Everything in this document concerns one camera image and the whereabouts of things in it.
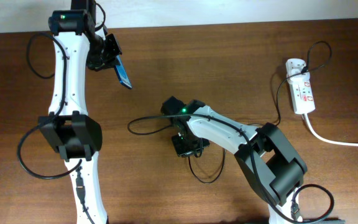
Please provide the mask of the blue Galaxy smartphone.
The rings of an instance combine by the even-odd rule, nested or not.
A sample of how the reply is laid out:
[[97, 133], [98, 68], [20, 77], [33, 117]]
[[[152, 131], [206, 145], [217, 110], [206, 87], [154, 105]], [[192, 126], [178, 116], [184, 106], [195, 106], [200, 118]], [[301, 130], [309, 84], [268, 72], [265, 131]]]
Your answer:
[[117, 78], [119, 80], [119, 83], [128, 88], [128, 89], [132, 89], [132, 84], [129, 80], [129, 77], [127, 76], [126, 70], [124, 68], [124, 64], [120, 58], [120, 56], [116, 56], [116, 60], [117, 60], [117, 65], [114, 66], [114, 70], [116, 72]]

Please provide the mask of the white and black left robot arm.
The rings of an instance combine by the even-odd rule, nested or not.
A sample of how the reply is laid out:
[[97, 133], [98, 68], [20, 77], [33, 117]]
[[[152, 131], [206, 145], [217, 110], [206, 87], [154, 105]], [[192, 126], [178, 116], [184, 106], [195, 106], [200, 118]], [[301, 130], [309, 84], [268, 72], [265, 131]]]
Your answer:
[[72, 1], [69, 10], [54, 11], [48, 19], [55, 46], [55, 81], [47, 116], [40, 131], [67, 168], [75, 197], [77, 223], [108, 223], [98, 177], [103, 143], [101, 126], [88, 115], [86, 70], [114, 69], [119, 83], [132, 84], [120, 59], [114, 34], [96, 23], [95, 1]]

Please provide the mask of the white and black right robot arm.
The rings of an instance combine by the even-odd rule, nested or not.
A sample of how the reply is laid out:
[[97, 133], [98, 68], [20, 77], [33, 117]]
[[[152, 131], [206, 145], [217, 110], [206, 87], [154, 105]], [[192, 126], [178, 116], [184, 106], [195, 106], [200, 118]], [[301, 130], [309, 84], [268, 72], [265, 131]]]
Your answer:
[[211, 142], [234, 155], [252, 190], [268, 204], [270, 223], [303, 223], [298, 193], [308, 168], [285, 135], [272, 123], [258, 128], [222, 116], [202, 101], [170, 97], [161, 107], [178, 134], [180, 157], [200, 156]]

